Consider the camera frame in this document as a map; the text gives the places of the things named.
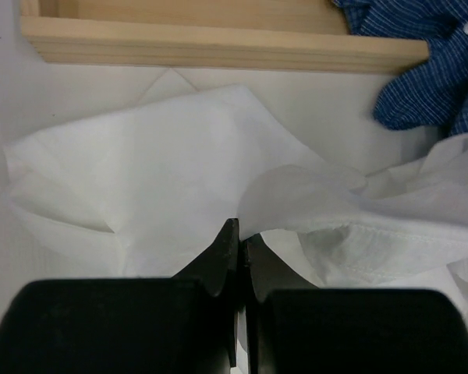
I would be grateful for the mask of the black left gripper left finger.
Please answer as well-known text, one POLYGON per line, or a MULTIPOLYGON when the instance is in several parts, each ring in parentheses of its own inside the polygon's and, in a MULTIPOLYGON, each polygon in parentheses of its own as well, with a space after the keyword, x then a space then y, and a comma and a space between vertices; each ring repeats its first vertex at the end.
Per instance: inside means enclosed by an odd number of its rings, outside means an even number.
POLYGON ((239 224, 173 277, 38 280, 0 322, 0 373, 228 373, 239 224))

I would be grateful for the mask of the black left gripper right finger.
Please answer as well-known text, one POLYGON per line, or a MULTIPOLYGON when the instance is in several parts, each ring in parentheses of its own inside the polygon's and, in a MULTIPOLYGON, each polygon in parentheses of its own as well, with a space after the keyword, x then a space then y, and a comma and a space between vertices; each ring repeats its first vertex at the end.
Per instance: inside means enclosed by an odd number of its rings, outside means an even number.
POLYGON ((243 281, 252 373, 468 373, 468 330, 440 292, 318 288, 259 235, 243 281))

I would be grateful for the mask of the white shirt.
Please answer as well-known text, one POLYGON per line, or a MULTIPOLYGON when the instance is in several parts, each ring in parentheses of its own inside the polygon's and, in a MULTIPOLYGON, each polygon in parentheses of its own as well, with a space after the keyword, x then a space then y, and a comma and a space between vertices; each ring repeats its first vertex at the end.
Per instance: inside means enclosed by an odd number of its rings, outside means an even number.
POLYGON ((230 86, 45 129, 5 156, 34 237, 113 276, 171 276, 237 218, 314 285, 434 289, 468 326, 468 134, 365 176, 230 86))

